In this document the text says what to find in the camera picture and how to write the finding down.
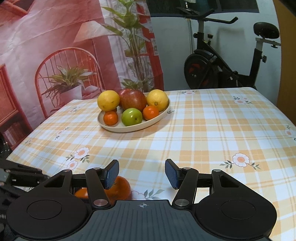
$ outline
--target white wall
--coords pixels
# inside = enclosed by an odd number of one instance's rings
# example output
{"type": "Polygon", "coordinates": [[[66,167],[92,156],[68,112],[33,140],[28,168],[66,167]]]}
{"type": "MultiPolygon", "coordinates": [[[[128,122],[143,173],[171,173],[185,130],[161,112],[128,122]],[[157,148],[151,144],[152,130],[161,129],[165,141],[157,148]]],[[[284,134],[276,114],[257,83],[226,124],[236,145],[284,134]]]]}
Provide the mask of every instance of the white wall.
{"type": "MultiPolygon", "coordinates": [[[[234,24],[205,23],[205,36],[209,33],[214,35],[212,46],[228,65],[240,74],[250,73],[257,37],[253,31],[254,23],[263,21],[279,27],[273,1],[257,2],[260,13],[219,13],[210,16],[223,20],[231,20],[237,16],[239,20],[234,24]]],[[[152,25],[164,73],[165,90],[188,89],[183,73],[184,62],[190,54],[187,20],[152,18],[152,25]]],[[[197,32],[197,21],[192,21],[192,29],[197,32]]],[[[256,87],[275,104],[281,76],[281,49],[274,49],[269,44],[264,44],[263,54],[267,56],[267,62],[261,62],[256,87]]]]}

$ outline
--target bike seat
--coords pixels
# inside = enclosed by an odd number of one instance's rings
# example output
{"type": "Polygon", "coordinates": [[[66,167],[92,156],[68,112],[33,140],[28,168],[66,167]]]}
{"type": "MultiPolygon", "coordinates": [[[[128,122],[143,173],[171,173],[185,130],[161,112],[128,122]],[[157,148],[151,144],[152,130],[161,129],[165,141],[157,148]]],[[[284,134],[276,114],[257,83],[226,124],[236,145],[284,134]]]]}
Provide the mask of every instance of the bike seat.
{"type": "Polygon", "coordinates": [[[267,39],[279,38],[279,30],[271,23],[258,22],[254,24],[254,33],[267,39]]]}

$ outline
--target checkered tablecloth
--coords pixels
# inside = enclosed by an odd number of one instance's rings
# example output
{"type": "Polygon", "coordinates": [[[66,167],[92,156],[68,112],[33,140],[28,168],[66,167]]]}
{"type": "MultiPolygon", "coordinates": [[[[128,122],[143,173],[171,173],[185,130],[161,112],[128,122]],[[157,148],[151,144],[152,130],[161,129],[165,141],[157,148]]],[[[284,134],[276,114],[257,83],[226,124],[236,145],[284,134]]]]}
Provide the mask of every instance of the checkered tablecloth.
{"type": "MultiPolygon", "coordinates": [[[[222,169],[271,201],[278,220],[274,241],[296,239],[296,127],[251,88],[167,92],[167,116],[144,130],[112,133],[97,122],[96,100],[74,100],[34,130],[9,160],[48,175],[84,173],[120,163],[133,198],[173,200],[164,173],[171,158],[200,173],[222,169]]],[[[196,202],[208,195],[197,191],[196,202]]]]}

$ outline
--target red apple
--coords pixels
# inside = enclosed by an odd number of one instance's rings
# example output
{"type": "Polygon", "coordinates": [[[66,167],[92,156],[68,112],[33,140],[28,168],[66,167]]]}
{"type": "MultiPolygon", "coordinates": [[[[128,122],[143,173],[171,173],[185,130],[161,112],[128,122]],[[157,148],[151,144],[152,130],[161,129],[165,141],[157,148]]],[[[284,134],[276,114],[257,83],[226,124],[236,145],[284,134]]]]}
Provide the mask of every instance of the red apple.
{"type": "Polygon", "coordinates": [[[125,89],[121,89],[121,90],[119,90],[117,93],[119,94],[119,97],[120,97],[120,103],[119,103],[119,106],[120,107],[122,107],[122,105],[121,105],[121,98],[122,98],[122,96],[125,94],[125,93],[127,93],[127,92],[130,92],[131,91],[131,89],[128,89],[128,88],[125,88],[125,89]]]}
{"type": "Polygon", "coordinates": [[[124,110],[136,108],[142,112],[147,105],[147,100],[141,91],[131,90],[122,96],[121,105],[124,110]]]}

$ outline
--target fruit plate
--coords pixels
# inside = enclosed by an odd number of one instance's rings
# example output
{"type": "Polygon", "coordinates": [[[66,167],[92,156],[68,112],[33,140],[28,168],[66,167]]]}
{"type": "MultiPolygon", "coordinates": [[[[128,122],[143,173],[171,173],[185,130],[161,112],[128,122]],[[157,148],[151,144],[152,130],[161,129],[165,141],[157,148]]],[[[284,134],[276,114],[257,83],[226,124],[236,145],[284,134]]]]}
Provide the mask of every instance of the fruit plate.
{"type": "Polygon", "coordinates": [[[168,100],[168,106],[166,107],[166,109],[164,111],[161,111],[159,113],[159,115],[151,120],[142,120],[142,123],[137,124],[137,125],[133,125],[133,126],[125,126],[122,122],[121,122],[121,115],[123,113],[123,109],[121,107],[117,107],[117,114],[118,114],[118,122],[113,125],[113,126],[107,126],[103,120],[104,111],[101,111],[98,115],[98,123],[101,125],[101,127],[103,127],[106,130],[112,131],[112,132],[119,132],[119,133],[124,133],[124,132],[133,132],[133,131],[138,131],[144,128],[147,128],[149,126],[154,125],[155,123],[159,122],[161,119],[163,119],[164,117],[166,117],[168,111],[170,110],[170,99],[168,100]]]}

